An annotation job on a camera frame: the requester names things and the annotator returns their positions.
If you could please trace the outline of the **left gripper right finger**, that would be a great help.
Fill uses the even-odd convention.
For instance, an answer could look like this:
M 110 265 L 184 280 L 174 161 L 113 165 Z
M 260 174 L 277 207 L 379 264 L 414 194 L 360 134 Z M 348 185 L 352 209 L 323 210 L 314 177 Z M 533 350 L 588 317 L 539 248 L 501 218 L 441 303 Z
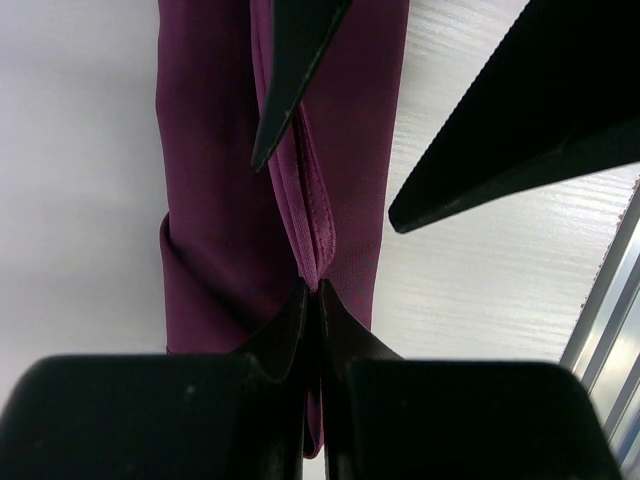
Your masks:
M 545 362 L 405 360 L 322 282 L 325 459 L 332 479 L 617 479 L 575 376 Z

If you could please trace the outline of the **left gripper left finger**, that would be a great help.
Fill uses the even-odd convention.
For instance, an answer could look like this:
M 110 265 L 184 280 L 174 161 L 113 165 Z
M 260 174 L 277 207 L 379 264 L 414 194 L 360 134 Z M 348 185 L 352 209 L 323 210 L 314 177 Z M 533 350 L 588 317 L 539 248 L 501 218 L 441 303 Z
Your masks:
M 298 479 L 306 286 L 229 354 L 54 356 L 1 415 L 5 479 Z

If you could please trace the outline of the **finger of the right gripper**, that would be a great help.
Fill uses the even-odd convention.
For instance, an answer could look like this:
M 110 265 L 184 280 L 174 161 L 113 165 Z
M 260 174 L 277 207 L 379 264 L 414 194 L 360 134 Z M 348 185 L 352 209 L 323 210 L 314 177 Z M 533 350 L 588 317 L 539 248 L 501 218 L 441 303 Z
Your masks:
M 389 209 L 407 233 L 639 159 L 639 5 L 526 5 Z
M 351 5 L 343 0 L 271 3 L 271 75 L 251 158 L 254 170 L 273 156 Z

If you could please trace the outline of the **purple cloth napkin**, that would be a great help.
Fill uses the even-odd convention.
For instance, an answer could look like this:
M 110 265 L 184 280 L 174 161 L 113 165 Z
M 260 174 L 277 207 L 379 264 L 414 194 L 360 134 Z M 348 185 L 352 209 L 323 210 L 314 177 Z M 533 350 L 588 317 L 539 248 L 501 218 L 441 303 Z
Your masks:
M 168 351 L 235 350 L 299 281 L 330 281 L 369 326 L 408 3 L 350 6 L 260 171 L 250 157 L 271 74 L 271 3 L 158 8 Z

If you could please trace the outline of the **aluminium front rail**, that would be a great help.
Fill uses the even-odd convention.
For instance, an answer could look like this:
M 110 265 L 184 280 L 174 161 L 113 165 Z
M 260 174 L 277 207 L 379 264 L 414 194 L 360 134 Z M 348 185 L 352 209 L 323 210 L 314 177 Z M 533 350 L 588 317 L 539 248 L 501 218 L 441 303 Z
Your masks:
M 560 364 L 582 383 L 625 479 L 639 477 L 639 187 Z

